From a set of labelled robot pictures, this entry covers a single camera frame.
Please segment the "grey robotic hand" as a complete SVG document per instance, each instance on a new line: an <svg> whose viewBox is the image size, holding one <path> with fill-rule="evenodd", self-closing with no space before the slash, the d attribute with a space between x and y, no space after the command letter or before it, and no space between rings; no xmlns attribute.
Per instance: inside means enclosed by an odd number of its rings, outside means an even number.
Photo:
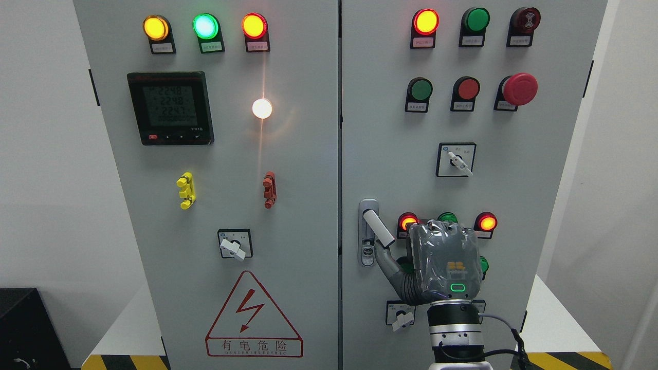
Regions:
<svg viewBox="0 0 658 370"><path fill-rule="evenodd" d="M376 221L376 260L400 300L423 305L440 300L472 300L480 292L483 271L473 229L434 219L410 227L413 272L392 258L392 234Z"/></svg>

